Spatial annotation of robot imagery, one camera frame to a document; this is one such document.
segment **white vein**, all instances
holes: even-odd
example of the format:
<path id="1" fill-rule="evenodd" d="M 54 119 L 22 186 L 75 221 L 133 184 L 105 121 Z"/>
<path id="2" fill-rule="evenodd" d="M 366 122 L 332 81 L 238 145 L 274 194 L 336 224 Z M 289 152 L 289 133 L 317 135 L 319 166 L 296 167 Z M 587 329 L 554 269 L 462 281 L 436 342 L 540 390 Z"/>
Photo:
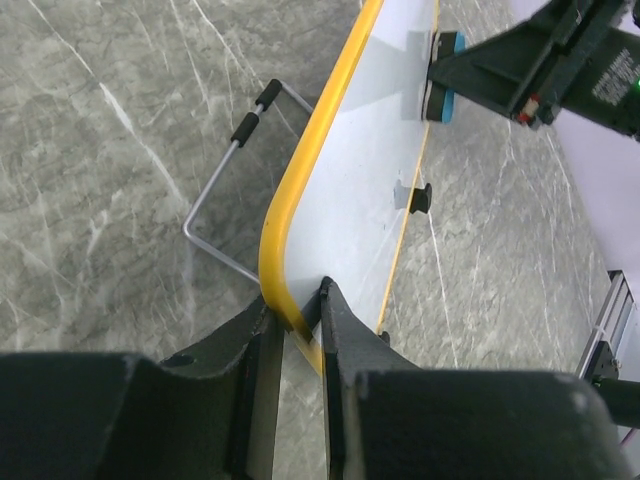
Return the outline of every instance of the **white vein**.
<path id="1" fill-rule="evenodd" d="M 553 273 L 555 273 L 558 271 L 558 269 L 556 268 L 556 244 L 554 242 L 555 222 L 553 221 L 549 222 L 549 229 L 550 229 L 550 235 L 551 235 L 551 265 L 553 266 Z"/>
<path id="2" fill-rule="evenodd" d="M 589 325 L 591 325 L 591 319 L 593 317 L 593 295 L 591 294 L 591 285 L 593 283 L 593 256 L 594 252 L 589 254 L 589 289 L 587 291 L 588 299 L 589 299 L 589 314 L 586 315 Z"/>
<path id="3" fill-rule="evenodd" d="M 551 146 L 551 150 L 553 151 L 553 157 L 558 163 L 560 167 L 560 171 L 562 172 L 562 177 L 564 178 L 564 183 L 567 186 L 567 202 L 569 203 L 569 213 L 571 214 L 571 220 L 575 223 L 575 218 L 573 216 L 573 200 L 571 198 L 571 182 L 569 181 L 569 177 L 567 176 L 567 172 L 564 169 L 564 165 L 562 164 L 562 160 L 560 159 L 560 154 L 556 150 L 556 146 L 554 145 L 553 139 L 551 135 L 547 133 L 547 140 L 549 145 Z"/>
<path id="4" fill-rule="evenodd" d="M 244 200 L 242 198 L 242 189 L 240 188 L 240 184 L 238 183 L 238 179 L 236 178 L 234 172 L 231 172 L 231 177 L 233 178 L 233 186 L 236 187 L 236 192 L 238 193 L 238 200 L 240 201 L 240 208 L 244 211 Z"/>
<path id="5" fill-rule="evenodd" d="M 542 348 L 540 348 L 540 342 L 538 342 L 538 339 L 533 334 L 533 330 L 531 330 L 531 328 L 528 328 L 527 331 L 529 332 L 529 336 L 531 337 L 531 341 L 533 342 L 533 346 L 536 347 L 536 350 L 538 350 L 538 354 L 540 354 L 540 358 L 544 358 L 545 355 L 542 352 Z"/>
<path id="6" fill-rule="evenodd" d="M 155 50 L 155 46 L 151 41 L 151 35 L 149 35 L 149 31 L 147 30 L 147 27 L 145 27 L 144 22 L 140 18 L 140 15 L 138 14 L 138 11 L 136 10 L 135 7 L 133 7 L 133 15 L 138 19 L 138 22 L 140 22 L 140 26 L 142 27 L 142 31 L 144 32 L 144 36 L 147 39 L 147 43 L 149 44 L 149 47 L 151 48 L 151 50 Z"/>
<path id="7" fill-rule="evenodd" d="M 414 281 L 414 290 L 413 290 L 413 297 L 416 299 L 416 302 L 418 302 L 418 309 L 420 310 L 420 318 L 419 318 L 419 322 L 420 324 L 422 324 L 423 322 L 423 317 L 425 314 L 425 310 L 424 307 L 422 306 L 422 300 L 420 299 L 422 292 L 417 288 L 416 283 Z M 424 342 L 424 345 L 428 345 L 429 344 L 429 333 L 427 332 L 426 328 L 421 328 L 420 330 L 422 330 L 422 340 Z M 452 349 L 453 349 L 453 338 L 451 338 L 451 345 L 452 345 Z"/>
<path id="8" fill-rule="evenodd" d="M 224 56 L 224 71 L 227 74 L 227 87 L 229 88 L 229 125 L 233 130 L 233 88 L 231 87 L 231 76 L 229 75 L 229 55 Z"/>
<path id="9" fill-rule="evenodd" d="M 51 23 L 49 22 L 47 17 L 44 15 L 42 10 L 40 10 L 40 8 L 38 8 L 38 6 L 35 3 L 33 3 L 33 0 L 27 0 L 27 1 L 31 5 L 31 7 L 33 7 L 33 9 L 38 13 L 40 18 L 42 18 L 42 20 L 51 29 L 51 31 L 56 36 L 56 38 L 73 53 L 73 55 L 78 59 L 78 61 L 82 64 L 82 66 L 85 68 L 85 70 L 93 78 L 98 80 L 98 78 L 96 77 L 95 73 L 93 72 L 91 67 L 89 67 L 89 65 L 84 60 L 84 58 L 82 58 L 82 56 L 73 47 L 73 45 L 71 45 L 69 42 L 67 42 L 62 37 L 62 35 L 60 35 L 60 33 L 58 33 L 58 31 L 53 27 L 53 25 L 51 25 Z M 100 86 L 100 89 L 102 90 L 102 93 L 104 95 L 105 101 L 114 110 L 114 112 L 115 112 L 116 116 L 118 117 L 118 120 L 120 121 L 120 123 L 122 123 L 122 125 L 125 127 L 125 129 L 134 138 L 134 140 L 147 152 L 147 155 L 151 159 L 153 165 L 158 169 L 158 171 L 164 177 L 165 182 L 167 183 L 167 187 L 169 188 L 169 192 L 176 198 L 176 200 L 178 200 L 178 202 L 180 203 L 180 207 L 183 210 L 186 211 L 189 208 L 189 202 L 184 197 L 184 195 L 180 192 L 180 189 L 178 188 L 178 186 L 176 185 L 175 181 L 173 180 L 173 177 L 169 174 L 167 168 L 165 167 L 165 165 L 162 162 L 162 160 L 160 159 L 160 157 L 156 154 L 156 152 L 154 152 L 151 149 L 151 147 L 149 147 L 147 144 L 145 144 L 142 141 L 142 139 L 138 136 L 138 134 L 135 132 L 135 130 L 133 128 L 133 123 L 131 122 L 131 119 L 129 118 L 127 113 L 124 111 L 124 109 L 120 106 L 120 103 L 115 98 L 115 96 L 111 93 L 111 91 L 109 91 L 107 86 L 104 83 L 100 82 L 100 81 L 98 81 L 98 85 Z"/>
<path id="10" fill-rule="evenodd" d="M 238 58 L 238 55 L 236 55 L 236 53 L 233 51 L 231 46 L 229 46 L 227 41 L 224 39 L 224 36 L 220 33 L 220 30 L 218 30 L 218 28 L 213 24 L 213 22 L 209 19 L 209 17 L 207 17 L 207 15 L 204 13 L 204 10 L 202 10 L 202 7 L 200 6 L 200 3 L 198 3 L 198 0 L 191 0 L 191 1 L 195 5 L 196 9 L 198 10 L 198 13 L 200 13 L 200 16 L 203 18 L 205 23 L 211 28 L 211 30 L 213 30 L 214 34 L 216 35 L 216 38 L 220 41 L 220 43 L 222 43 L 222 46 L 229 52 L 229 55 L 231 55 L 231 58 L 236 63 L 238 68 L 240 68 L 240 70 L 242 70 L 242 72 L 245 75 L 247 75 L 250 79 L 255 79 L 258 82 L 258 85 L 260 85 L 260 88 L 264 88 L 265 87 L 264 83 L 262 83 L 262 80 L 260 80 L 260 77 L 258 76 L 256 71 L 251 66 L 251 63 L 249 63 L 249 61 L 246 59 L 246 57 L 244 56 L 244 53 L 242 52 L 242 50 L 240 48 L 238 48 L 238 55 L 240 55 L 242 57 L 242 59 L 244 60 L 246 68 L 249 69 L 249 73 L 250 74 L 247 73 L 247 70 L 245 69 L 245 67 L 242 65 L 242 63 L 240 63 L 240 59 Z M 300 136 L 295 132 L 295 130 L 293 128 L 291 128 L 291 125 L 289 124 L 287 119 L 282 114 L 282 111 L 280 110 L 278 105 L 276 105 L 274 103 L 273 107 L 275 108 L 276 112 L 278 112 L 278 116 L 280 117 L 280 119 L 282 120 L 284 125 L 287 127 L 287 130 L 289 130 L 289 132 L 297 140 L 300 140 Z"/>
<path id="11" fill-rule="evenodd" d="M 572 260 L 573 261 L 571 262 L 571 264 L 573 265 L 573 273 L 575 275 L 576 282 L 580 282 L 583 276 L 578 273 L 578 262 L 575 260 L 575 258 L 573 258 Z M 578 289 L 578 296 L 580 297 L 580 301 L 582 302 L 582 305 L 584 306 L 585 310 L 589 308 L 589 302 L 584 298 L 584 289 L 582 288 Z"/>
<path id="12" fill-rule="evenodd" d="M 471 294 L 469 295 L 469 308 L 467 309 L 467 317 L 465 319 L 465 325 L 467 325 L 467 326 L 470 326 L 471 305 L 472 305 L 472 301 L 473 301 L 473 296 L 474 296 L 475 291 L 476 291 L 476 284 L 477 284 L 477 279 L 478 279 L 478 271 L 480 269 L 480 256 L 482 254 L 482 247 L 483 247 L 483 242 L 484 242 L 485 231 L 487 229 L 487 225 L 491 221 L 491 216 L 493 215 L 493 210 L 498 205 L 497 200 L 498 200 L 498 197 L 500 195 L 500 186 L 502 185 L 502 178 L 504 177 L 504 171 L 505 171 L 507 165 L 509 164 L 509 161 L 515 159 L 515 154 L 513 152 L 513 144 L 511 143 L 511 123 L 510 122 L 507 123 L 507 129 L 509 131 L 509 136 L 507 137 L 507 146 L 509 148 L 509 154 L 506 155 L 505 160 L 502 163 L 502 166 L 500 167 L 500 171 L 498 172 L 498 181 L 496 182 L 495 193 L 493 194 L 493 198 L 491 199 L 491 202 L 490 202 L 490 205 L 489 205 L 489 213 L 487 214 L 487 221 L 482 226 L 482 230 L 480 232 L 480 240 L 478 242 L 478 248 L 476 250 L 476 263 L 475 263 L 475 266 L 473 267 L 473 279 L 471 281 Z"/>
<path id="13" fill-rule="evenodd" d="M 189 339 L 192 339 L 196 333 L 196 295 L 193 289 L 193 265 L 195 263 L 195 259 L 193 255 L 193 246 L 188 242 L 185 242 L 185 249 L 182 283 L 184 285 L 186 298 L 182 310 L 184 312 L 184 316 L 189 322 Z"/>
<path id="14" fill-rule="evenodd" d="M 558 343 L 558 336 L 551 335 L 551 326 L 549 322 L 549 299 L 547 297 L 547 284 L 544 281 L 544 274 L 542 272 L 542 257 L 538 254 L 538 265 L 537 265 L 538 273 L 540 274 L 540 282 L 542 283 L 542 294 L 544 295 L 544 324 L 545 329 L 547 330 L 547 335 L 549 336 L 549 342 L 555 343 L 557 350 L 560 350 L 560 344 Z"/>
<path id="15" fill-rule="evenodd" d="M 200 93 L 202 94 L 202 101 L 207 104 L 207 111 L 209 112 L 209 115 L 211 115 L 213 111 L 211 109 L 211 102 L 209 102 L 209 94 L 207 93 L 207 89 L 205 88 L 205 85 L 202 82 L 202 78 L 200 78 L 200 74 L 198 73 L 196 64 L 193 61 L 191 50 L 189 49 L 189 45 L 187 44 L 187 39 L 184 35 L 184 26 L 182 25 L 182 20 L 180 19 L 180 15 L 178 15 L 178 9 L 176 8 L 176 4 L 173 0 L 169 0 L 169 3 L 171 3 L 171 9 L 173 10 L 173 15 L 176 18 L 178 30 L 180 31 L 180 37 L 182 37 L 182 43 L 184 44 L 184 48 L 187 51 L 187 56 L 189 57 L 189 63 L 191 63 L 191 69 L 193 70 L 193 75 L 196 78 L 196 83 L 198 84 L 198 87 L 200 88 Z"/>
<path id="16" fill-rule="evenodd" d="M 393 308 L 391 309 L 391 311 L 393 312 L 393 318 L 396 319 L 396 325 L 398 326 L 398 328 L 400 328 L 401 323 L 400 323 L 400 317 L 398 316 L 398 302 L 396 301 L 396 295 L 395 293 L 393 293 L 393 290 L 391 290 L 391 303 L 393 304 Z"/>
<path id="17" fill-rule="evenodd" d="M 53 275 L 53 271 L 55 270 L 53 268 L 53 265 L 55 265 L 55 255 L 53 254 L 53 245 L 51 242 L 51 235 L 49 234 L 49 224 L 47 222 L 47 215 L 46 215 L 46 210 L 45 210 L 45 206 L 44 206 L 44 201 L 42 199 L 42 192 L 40 191 L 40 189 L 38 188 L 38 186 L 36 185 L 36 189 L 38 190 L 38 210 L 40 211 L 40 216 L 42 217 L 42 227 L 43 227 L 43 234 L 44 234 L 44 247 L 45 247 L 45 251 L 48 255 L 48 260 L 49 260 L 49 265 L 50 265 L 50 276 L 51 276 L 51 283 L 53 284 L 53 289 L 56 292 L 56 296 L 58 297 L 58 302 L 59 302 L 59 309 L 58 309 L 58 317 L 60 319 L 60 323 L 62 324 L 64 322 L 64 319 L 66 318 L 66 300 L 64 298 L 64 296 L 60 293 L 60 289 L 58 288 L 58 282 L 56 282 L 56 277 Z M 62 330 L 58 329 L 57 330 L 58 333 L 58 345 L 59 345 L 59 341 L 60 338 L 59 336 L 62 334 Z"/>
<path id="18" fill-rule="evenodd" d="M 14 185 L 14 182 L 11 182 L 9 179 L 9 174 L 4 166 L 4 155 L 0 155 L 0 173 L 2 173 L 2 190 L 5 193 L 9 193 L 9 190 L 13 191 L 13 194 L 18 193 L 18 188 Z"/>
<path id="19" fill-rule="evenodd" d="M 38 265 L 39 267 L 42 267 L 45 270 L 50 271 L 53 275 L 58 277 L 60 280 L 65 282 L 67 285 L 72 286 L 72 287 L 74 286 L 73 283 L 71 283 L 64 275 L 62 275 L 58 270 L 56 270 L 56 268 L 54 266 L 49 265 L 42 258 L 40 258 L 38 255 L 33 253 L 27 247 L 25 247 L 25 245 L 23 243 L 20 243 L 20 242 L 18 242 L 16 240 L 13 240 L 13 239 L 7 237 L 7 235 L 4 234 L 3 232 L 0 232 L 0 238 L 2 238 L 2 240 L 4 240 L 5 242 L 11 243 L 15 247 L 18 247 L 20 249 L 20 251 L 22 252 L 22 254 L 25 257 L 27 257 L 29 260 L 31 260 L 35 265 Z"/>
<path id="20" fill-rule="evenodd" d="M 91 231 L 91 238 L 89 239 L 89 244 L 87 245 L 87 253 L 85 255 L 87 259 L 89 259 L 89 257 L 93 253 L 93 250 L 98 244 L 98 240 L 100 240 L 100 237 L 102 236 L 102 232 L 104 232 L 105 228 L 109 224 L 109 212 L 107 212 L 106 210 L 102 210 L 98 214 L 98 216 L 101 220 L 99 226 L 96 226 L 96 222 L 94 222 L 93 219 L 89 220 L 89 230 Z"/>
<path id="21" fill-rule="evenodd" d="M 164 112 L 166 108 L 167 108 L 167 104 L 165 103 L 164 105 L 162 105 L 162 107 L 158 109 L 158 111 L 153 115 L 153 117 L 151 117 L 151 119 L 148 122 L 144 124 L 141 123 L 140 126 L 142 128 L 147 128 L 153 125 L 154 123 L 156 123 L 156 120 L 158 120 L 158 118 L 160 117 L 160 115 L 162 115 L 162 112 Z"/>
<path id="22" fill-rule="evenodd" d="M 447 307 L 447 294 L 444 289 L 444 277 L 442 276 L 442 264 L 440 263 L 440 251 L 438 250 L 438 240 L 436 239 L 436 232 L 433 228 L 433 217 L 431 212 L 429 216 L 429 228 L 431 228 L 431 236 L 433 237 L 433 249 L 436 252 L 436 264 L 438 265 L 438 277 L 440 278 L 440 288 L 442 289 L 442 303 L 444 304 L 444 318 L 447 321 L 447 332 L 449 333 L 449 339 L 451 340 L 451 351 L 453 352 L 453 365 L 458 368 L 458 354 L 456 353 L 455 342 L 453 333 L 451 331 L 451 321 L 449 320 L 449 308 Z"/>
<path id="23" fill-rule="evenodd" d="M 22 350 L 24 342 L 22 340 L 22 319 L 20 318 L 20 316 L 18 315 L 18 311 L 15 308 L 15 306 L 13 305 L 13 303 L 11 302 L 11 300 L 6 299 L 7 305 L 9 305 L 9 308 L 11 309 L 11 311 L 13 312 L 13 321 L 16 324 L 16 343 L 15 343 L 15 349 L 17 351 Z"/>

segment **yellow frame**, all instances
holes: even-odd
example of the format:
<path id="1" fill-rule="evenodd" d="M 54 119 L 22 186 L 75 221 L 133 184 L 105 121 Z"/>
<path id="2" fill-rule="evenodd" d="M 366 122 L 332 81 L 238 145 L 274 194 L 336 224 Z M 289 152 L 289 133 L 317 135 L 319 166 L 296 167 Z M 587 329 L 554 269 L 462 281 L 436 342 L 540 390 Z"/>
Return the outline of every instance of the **yellow frame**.
<path id="1" fill-rule="evenodd" d="M 338 112 L 353 72 L 360 61 L 360 56 L 367 44 L 383 3 L 384 0 L 368 0 L 360 11 L 345 46 L 338 57 L 338 61 L 331 72 L 331 76 L 322 91 L 322 95 L 314 108 L 313 115 L 309 119 L 302 138 L 300 138 L 300 142 L 291 157 L 289 166 L 282 177 L 276 194 L 271 201 L 260 240 L 258 272 L 262 296 L 267 305 L 285 322 L 298 348 L 300 348 L 300 351 L 318 373 L 322 373 L 322 350 L 314 339 L 295 300 L 287 289 L 284 273 L 286 239 L 302 193 L 309 181 L 309 177 L 311 177 L 313 167 L 320 155 L 331 124 Z M 433 31 L 436 30 L 438 25 L 439 0 L 435 0 L 434 8 Z M 416 162 L 416 171 L 412 186 L 415 186 L 418 179 L 418 172 L 420 171 L 420 164 L 422 163 L 421 160 L 426 148 L 428 134 L 429 126 L 427 124 L 420 158 Z M 408 202 L 407 207 L 411 203 L 411 198 L 409 198 Z M 398 262 L 400 246 L 404 238 L 408 218 L 409 209 L 407 208 L 389 274 L 382 308 L 380 310 L 378 330 L 387 306 L 391 283 Z"/>

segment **marble floor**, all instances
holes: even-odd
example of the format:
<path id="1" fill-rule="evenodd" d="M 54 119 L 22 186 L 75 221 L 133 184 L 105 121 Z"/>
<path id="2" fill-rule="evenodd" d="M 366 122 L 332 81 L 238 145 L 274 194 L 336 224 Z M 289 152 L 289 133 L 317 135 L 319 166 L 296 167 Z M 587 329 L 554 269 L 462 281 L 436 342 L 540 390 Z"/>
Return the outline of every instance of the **marble floor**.
<path id="1" fill-rule="evenodd" d="M 313 103 L 358 0 L 0 0 L 0 348 L 160 359 L 258 288 L 180 224 L 270 78 Z M 506 0 L 443 0 L 471 43 Z M 552 130 L 465 101 L 434 126 L 385 329 L 422 366 L 577 364 L 608 277 Z M 255 268 L 270 196 L 306 117 L 283 98 L 198 221 Z M 320 380 L 287 344 L 274 478 L 324 478 Z"/>

